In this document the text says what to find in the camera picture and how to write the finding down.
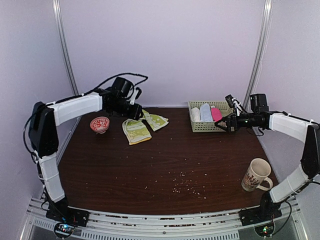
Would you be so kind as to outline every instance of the mug handle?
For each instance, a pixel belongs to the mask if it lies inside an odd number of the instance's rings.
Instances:
[[[274,186],[274,183],[268,177],[266,177],[265,180],[263,180],[263,181],[267,181],[269,183],[269,187],[265,187],[265,186],[259,185],[259,186],[256,187],[257,189],[261,189],[263,191],[268,191],[268,190],[272,189],[272,187]]]

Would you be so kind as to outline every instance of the white mug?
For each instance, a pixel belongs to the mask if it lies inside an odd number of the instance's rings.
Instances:
[[[251,161],[248,170],[246,171],[241,186],[247,192],[252,192],[255,189],[268,191],[274,186],[272,180],[268,177],[271,173],[271,166],[262,158],[255,158]],[[263,181],[269,183],[269,187],[260,186]]]

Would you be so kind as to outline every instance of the basket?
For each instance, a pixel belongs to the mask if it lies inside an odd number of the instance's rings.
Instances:
[[[199,121],[192,121],[191,118],[191,109],[198,108],[203,104],[209,104],[210,106],[214,105],[217,109],[220,110],[223,117],[231,114],[234,112],[233,108],[230,108],[226,101],[189,101],[188,108],[189,108],[189,117],[192,127],[192,132],[194,133],[211,133],[211,132],[225,132],[221,128],[215,126],[214,122],[199,122]]]

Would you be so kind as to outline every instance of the bowl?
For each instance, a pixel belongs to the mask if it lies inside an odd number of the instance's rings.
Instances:
[[[98,134],[104,134],[109,128],[109,124],[109,118],[105,116],[99,116],[90,122],[90,128]]]

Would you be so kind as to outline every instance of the pink object in basket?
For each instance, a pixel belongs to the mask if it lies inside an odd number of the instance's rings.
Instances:
[[[216,107],[211,108],[211,115],[212,115],[213,121],[215,121],[215,122],[222,119],[222,114],[221,114],[220,110]]]
[[[98,134],[104,134],[109,128],[110,120],[105,116],[99,116],[90,122],[90,128]]]

